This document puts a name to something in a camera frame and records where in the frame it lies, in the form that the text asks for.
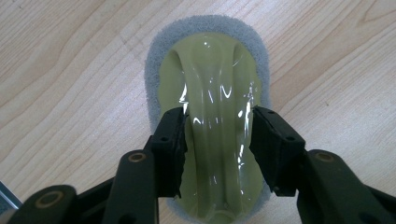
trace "sponge edge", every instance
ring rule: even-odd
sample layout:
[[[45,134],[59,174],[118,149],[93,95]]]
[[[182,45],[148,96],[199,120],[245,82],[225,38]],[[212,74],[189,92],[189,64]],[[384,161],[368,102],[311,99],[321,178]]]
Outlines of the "sponge edge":
[[[145,84],[148,98],[148,115],[150,128],[155,131],[161,114],[158,101],[158,88],[160,85],[159,71],[162,61],[169,49],[177,41],[189,35],[202,32],[217,32],[229,35],[239,40],[250,52],[257,65],[257,75],[262,82],[261,106],[270,108],[269,97],[269,67],[268,53],[262,43],[261,37],[251,28],[240,20],[220,15],[193,16],[179,21],[175,21],[161,30],[153,39],[148,51],[145,67]],[[249,216],[238,220],[236,223],[244,223],[251,216],[256,214],[265,201],[269,199],[270,191],[268,186],[263,184],[261,196],[254,205]],[[169,200],[168,205],[180,217],[191,223],[199,223],[196,219],[187,215],[174,200]]]

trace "gray sponge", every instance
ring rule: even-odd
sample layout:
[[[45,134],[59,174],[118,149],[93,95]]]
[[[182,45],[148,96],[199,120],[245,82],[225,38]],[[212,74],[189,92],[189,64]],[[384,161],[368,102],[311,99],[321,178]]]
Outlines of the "gray sponge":
[[[217,32],[239,40],[251,53],[257,65],[257,75],[262,81],[262,106],[270,108],[268,53],[262,39],[250,26],[226,16],[193,16],[166,26],[153,39],[145,67],[150,127],[155,131],[160,119],[157,90],[160,85],[159,71],[163,58],[178,40],[201,32]]]

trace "wood grain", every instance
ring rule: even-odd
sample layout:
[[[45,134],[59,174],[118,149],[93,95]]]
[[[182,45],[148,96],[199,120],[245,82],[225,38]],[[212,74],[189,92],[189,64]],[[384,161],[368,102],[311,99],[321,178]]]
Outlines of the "wood grain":
[[[396,195],[396,2],[0,1],[0,180],[22,200],[82,192],[150,135],[144,64],[152,38],[191,15],[251,25],[270,55],[271,96],[307,142]],[[162,223],[184,222],[160,200]],[[249,223],[298,223],[273,196]]]

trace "wooden table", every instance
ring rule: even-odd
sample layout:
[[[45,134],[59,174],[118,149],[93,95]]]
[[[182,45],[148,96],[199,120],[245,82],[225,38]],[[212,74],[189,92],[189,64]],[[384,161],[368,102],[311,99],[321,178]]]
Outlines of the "wooden table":
[[[0,2],[0,180],[22,200],[82,192],[149,135],[144,64],[152,38],[191,15],[251,25],[270,55],[274,110],[307,149],[339,154],[396,195],[396,2]],[[161,200],[162,223],[183,222]],[[273,196],[249,223],[300,222]]]

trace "glossy gel surface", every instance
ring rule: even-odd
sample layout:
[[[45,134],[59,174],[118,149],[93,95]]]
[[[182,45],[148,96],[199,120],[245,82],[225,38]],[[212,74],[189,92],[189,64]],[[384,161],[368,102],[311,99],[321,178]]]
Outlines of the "glossy gel surface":
[[[227,35],[190,35],[165,56],[158,94],[162,114],[179,106],[189,114],[178,204],[205,223],[231,223],[247,216],[263,183],[248,149],[251,107],[261,96],[248,50]]]

